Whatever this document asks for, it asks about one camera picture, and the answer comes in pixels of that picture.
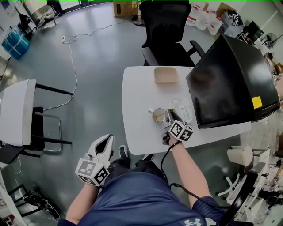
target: under armour logo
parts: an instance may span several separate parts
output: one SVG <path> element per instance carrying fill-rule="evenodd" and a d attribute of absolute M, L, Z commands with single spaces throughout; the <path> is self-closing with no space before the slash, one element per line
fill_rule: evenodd
<path fill-rule="evenodd" d="M 205 220 L 207 222 L 207 226 L 216 225 L 216 222 L 210 218 L 205 218 Z"/>
<path fill-rule="evenodd" d="M 190 222 L 190 220 L 186 220 L 184 221 L 184 223 L 186 224 L 186 226 L 190 226 L 190 225 L 201 226 L 200 219 L 196 219 L 195 221 L 192 222 Z"/>

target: black cable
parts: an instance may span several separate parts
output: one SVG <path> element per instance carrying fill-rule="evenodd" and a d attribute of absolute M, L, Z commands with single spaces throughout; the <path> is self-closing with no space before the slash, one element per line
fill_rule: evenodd
<path fill-rule="evenodd" d="M 180 184 L 175 184 L 175 183 L 172 183 L 170 184 L 170 188 L 172 186 L 175 186 L 176 188 L 182 188 L 186 193 L 190 194 L 191 196 L 194 196 L 195 198 L 197 198 L 198 200 L 202 201 L 203 203 L 205 203 L 206 205 L 209 205 L 209 206 L 212 206 L 212 207 L 216 207 L 216 208 L 221 208 L 221 209 L 228 209 L 230 206 L 219 206 L 219 205 L 214 205 L 214 204 L 210 204 L 206 201 L 204 201 L 202 198 L 198 197 L 197 195 L 195 195 L 194 193 L 190 192 L 189 190 L 187 190 L 185 187 L 183 187 L 182 185 Z"/>
<path fill-rule="evenodd" d="M 164 177 L 165 177 L 167 183 L 168 183 L 168 178 L 167 178 L 166 173 L 165 173 L 164 170 L 163 170 L 163 161 L 164 161 L 164 159 L 166 158 L 166 156 L 168 155 L 169 151 L 170 151 L 175 145 L 177 145 L 177 144 L 179 144 L 179 143 L 181 143 L 181 141 L 178 140 L 175 144 L 171 145 L 171 146 L 168 148 L 166 154 L 163 156 L 163 158 L 162 158 L 162 160 L 161 160 L 160 169 L 161 169 L 162 173 L 164 174 Z"/>
<path fill-rule="evenodd" d="M 166 182 L 168 183 L 168 178 L 167 178 L 167 175 L 166 173 L 164 172 L 163 170 L 163 162 L 164 162 L 164 159 L 166 158 L 166 156 L 168 155 L 169 151 L 177 144 L 181 143 L 181 141 L 177 141 L 175 144 L 171 145 L 167 152 L 165 153 L 165 155 L 163 156 L 162 160 L 161 160 L 161 164 L 160 164 L 160 169 L 162 171 L 162 173 L 164 174 L 164 177 L 166 179 Z M 190 192 L 189 190 L 187 190 L 185 187 L 183 187 L 182 185 L 180 184 L 176 184 L 176 183 L 172 183 L 170 184 L 170 189 L 172 186 L 175 186 L 176 188 L 182 188 L 186 193 L 188 193 L 189 195 L 191 196 L 194 196 L 195 198 L 197 198 L 198 200 L 202 201 L 203 203 L 205 203 L 206 205 L 209 205 L 211 207 L 216 207 L 216 208 L 221 208 L 221 209 L 228 209 L 230 206 L 219 206 L 219 205 L 214 205 L 214 204 L 210 204 L 209 202 L 206 202 L 204 201 L 202 198 L 198 197 L 197 195 L 195 195 L 194 193 Z"/>

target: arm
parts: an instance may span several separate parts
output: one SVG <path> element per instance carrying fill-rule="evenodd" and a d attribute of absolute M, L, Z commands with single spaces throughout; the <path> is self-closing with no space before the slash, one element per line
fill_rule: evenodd
<path fill-rule="evenodd" d="M 170 136 L 169 145 L 173 145 L 177 140 Z M 178 168 L 179 176 L 183 186 L 199 197 L 210 196 L 207 181 L 194 160 L 191 158 L 182 143 L 172 148 L 172 154 Z M 191 207 L 197 199 L 189 195 Z"/>
<path fill-rule="evenodd" d="M 66 220 L 78 224 L 96 200 L 99 188 L 85 184 L 68 209 Z"/>

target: person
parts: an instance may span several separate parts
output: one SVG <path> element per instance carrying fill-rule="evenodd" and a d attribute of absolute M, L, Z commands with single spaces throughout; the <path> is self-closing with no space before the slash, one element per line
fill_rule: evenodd
<path fill-rule="evenodd" d="M 176 142 L 170 137 L 169 145 Z M 182 143 L 172 148 L 172 154 L 182 185 L 217 205 L 204 175 Z M 85 184 L 59 226 L 219 225 L 225 212 L 191 195 L 188 197 L 191 209 L 182 204 L 170 190 L 162 171 L 152 162 L 153 154 L 139 160 L 134 169 L 130 169 L 126 146 L 120 147 L 119 155 L 120 159 L 111 164 L 114 170 L 102 192 L 98 195 L 98 187 Z"/>

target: white table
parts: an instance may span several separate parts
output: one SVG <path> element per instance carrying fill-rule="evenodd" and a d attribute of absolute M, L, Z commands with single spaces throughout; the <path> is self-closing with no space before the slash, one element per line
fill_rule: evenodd
<path fill-rule="evenodd" d="M 157 85 L 154 82 L 156 66 L 128 67 L 124 71 L 122 87 L 122 110 L 129 150 L 132 154 L 150 154 L 165 152 L 168 146 L 162 144 L 161 134 L 167 123 L 154 121 L 148 108 L 173 108 L 172 100 L 186 98 L 193 111 L 190 126 L 193 135 L 186 148 L 232 137 L 251 129 L 251 122 L 216 128 L 198 129 L 195 112 L 186 81 L 191 71 L 188 67 L 174 67 L 178 71 L 179 81 L 171 85 Z"/>
<path fill-rule="evenodd" d="M 8 215 L 9 212 L 13 214 L 14 217 L 19 221 L 18 223 L 19 226 L 27 226 L 20 212 L 18 211 L 13 199 L 8 195 L 7 191 L 5 191 L 1 186 L 0 186 L 0 194 L 8 207 Z"/>

